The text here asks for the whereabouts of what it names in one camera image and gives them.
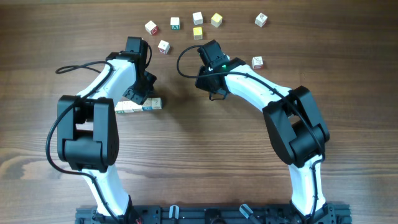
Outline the block with seven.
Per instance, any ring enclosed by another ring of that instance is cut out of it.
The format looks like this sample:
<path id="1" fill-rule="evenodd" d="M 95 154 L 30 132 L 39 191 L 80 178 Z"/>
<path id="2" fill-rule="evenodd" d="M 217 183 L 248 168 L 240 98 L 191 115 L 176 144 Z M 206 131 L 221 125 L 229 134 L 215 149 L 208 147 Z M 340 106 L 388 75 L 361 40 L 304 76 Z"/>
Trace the block with seven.
<path id="1" fill-rule="evenodd" d="M 146 101 L 142 105 L 138 105 L 137 103 L 133 103 L 132 104 L 132 108 L 133 108 L 134 112 L 152 110 L 152 98 L 146 99 Z"/>

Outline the block with number eight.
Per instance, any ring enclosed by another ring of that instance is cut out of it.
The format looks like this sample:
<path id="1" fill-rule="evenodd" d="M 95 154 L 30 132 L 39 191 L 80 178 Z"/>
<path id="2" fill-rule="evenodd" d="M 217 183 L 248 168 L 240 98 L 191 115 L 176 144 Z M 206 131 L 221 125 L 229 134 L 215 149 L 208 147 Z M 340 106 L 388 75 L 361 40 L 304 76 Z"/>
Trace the block with number eight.
<path id="1" fill-rule="evenodd" d="M 151 107 L 153 110 L 161 110 L 162 109 L 162 99 L 161 98 L 152 98 L 151 99 Z"/>

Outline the block with J and A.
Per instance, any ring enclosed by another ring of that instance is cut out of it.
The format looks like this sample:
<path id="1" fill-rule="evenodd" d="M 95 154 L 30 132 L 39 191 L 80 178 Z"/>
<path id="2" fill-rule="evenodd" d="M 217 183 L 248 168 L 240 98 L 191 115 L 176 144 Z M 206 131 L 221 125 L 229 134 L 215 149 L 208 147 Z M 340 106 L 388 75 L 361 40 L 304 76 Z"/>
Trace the block with J and A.
<path id="1" fill-rule="evenodd" d="M 117 113 L 117 114 L 123 114 L 123 113 L 124 113 L 124 110 L 123 110 L 123 102 L 122 102 L 122 101 L 119 101 L 119 102 L 116 104 L 114 110 L 115 110 L 115 113 Z"/>

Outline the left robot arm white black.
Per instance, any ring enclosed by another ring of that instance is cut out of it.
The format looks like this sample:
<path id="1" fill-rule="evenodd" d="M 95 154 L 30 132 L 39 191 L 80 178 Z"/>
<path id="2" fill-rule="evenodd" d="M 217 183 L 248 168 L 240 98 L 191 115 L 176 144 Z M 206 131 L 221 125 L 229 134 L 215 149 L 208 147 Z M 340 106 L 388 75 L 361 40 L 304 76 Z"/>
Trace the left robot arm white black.
<path id="1" fill-rule="evenodd" d="M 115 107 L 122 97 L 142 105 L 153 93 L 156 77 L 147 72 L 150 45 L 140 37 L 128 37 L 126 48 L 110 53 L 103 71 L 77 95 L 63 95 L 58 117 L 47 136 L 45 151 L 50 165 L 61 173 L 82 176 L 97 206 L 78 209 L 76 222 L 140 223 L 131 197 L 123 189 L 115 162 L 119 134 Z M 52 135 L 57 134 L 57 153 L 70 166 L 66 171 L 50 155 Z"/>

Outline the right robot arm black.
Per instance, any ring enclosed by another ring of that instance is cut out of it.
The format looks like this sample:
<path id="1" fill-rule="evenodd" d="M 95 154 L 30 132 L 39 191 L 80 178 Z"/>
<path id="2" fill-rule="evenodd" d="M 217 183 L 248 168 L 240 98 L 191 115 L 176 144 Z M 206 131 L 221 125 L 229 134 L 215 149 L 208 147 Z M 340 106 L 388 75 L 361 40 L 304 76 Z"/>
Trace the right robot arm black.
<path id="1" fill-rule="evenodd" d="M 271 146 L 288 165 L 292 181 L 292 205 L 314 222 L 320 219 L 326 200 L 320 166 L 325 160 L 328 128 L 309 89 L 272 83 L 239 58 L 230 59 L 212 40 L 197 50 L 200 67 L 196 87 L 210 94 L 234 94 L 261 110 Z"/>

